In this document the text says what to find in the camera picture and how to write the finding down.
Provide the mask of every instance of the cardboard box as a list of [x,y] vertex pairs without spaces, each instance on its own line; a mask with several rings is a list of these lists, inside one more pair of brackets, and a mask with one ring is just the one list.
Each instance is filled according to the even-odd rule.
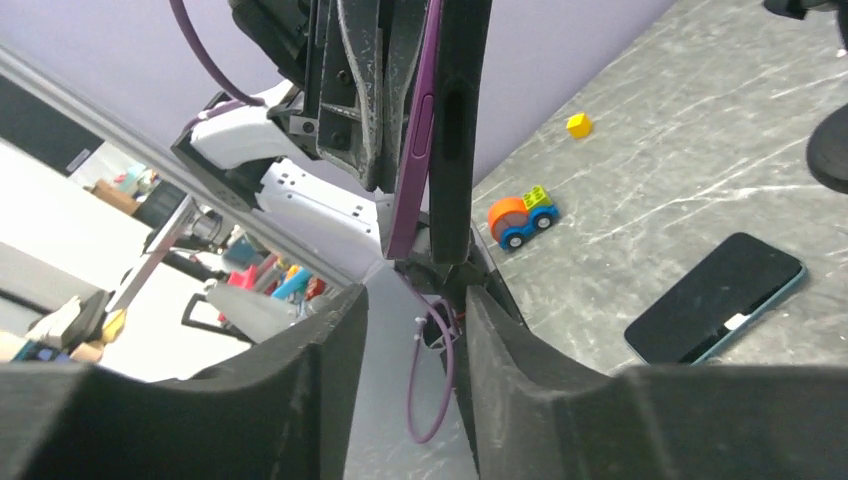
[[131,196],[113,187],[106,180],[98,180],[91,189],[91,194],[130,216],[141,205],[139,202],[133,200]]

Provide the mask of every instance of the marble table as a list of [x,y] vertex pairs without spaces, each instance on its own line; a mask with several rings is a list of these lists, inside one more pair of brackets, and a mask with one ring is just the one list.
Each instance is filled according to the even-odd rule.
[[[809,280],[719,361],[848,363],[848,197],[804,161],[813,128],[848,101],[848,58],[831,15],[760,5],[679,1],[475,190],[484,233],[494,201],[536,184],[564,210],[515,253],[489,247],[531,329],[565,354],[607,373],[638,363],[627,325],[746,231]],[[595,122],[581,141],[565,130],[579,111]]]

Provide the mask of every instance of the toy car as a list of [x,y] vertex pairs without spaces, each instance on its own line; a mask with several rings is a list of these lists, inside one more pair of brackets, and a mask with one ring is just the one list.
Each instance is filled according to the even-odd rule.
[[544,187],[537,185],[523,197],[507,197],[489,209],[489,230],[504,250],[515,250],[559,219],[559,210]]

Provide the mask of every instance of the phone screen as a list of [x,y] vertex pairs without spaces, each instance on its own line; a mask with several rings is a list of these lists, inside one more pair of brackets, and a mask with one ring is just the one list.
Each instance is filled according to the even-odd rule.
[[627,327],[650,364],[698,363],[800,281],[804,265],[746,233],[728,237]]

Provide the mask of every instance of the bolt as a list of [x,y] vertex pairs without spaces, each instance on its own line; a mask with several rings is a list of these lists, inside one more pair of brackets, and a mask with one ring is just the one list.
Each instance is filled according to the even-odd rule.
[[350,85],[350,75],[348,75],[344,70],[339,71],[339,73],[336,74],[336,78],[338,78],[344,85]]
[[343,147],[347,143],[347,137],[341,132],[334,133],[332,140],[337,147]]

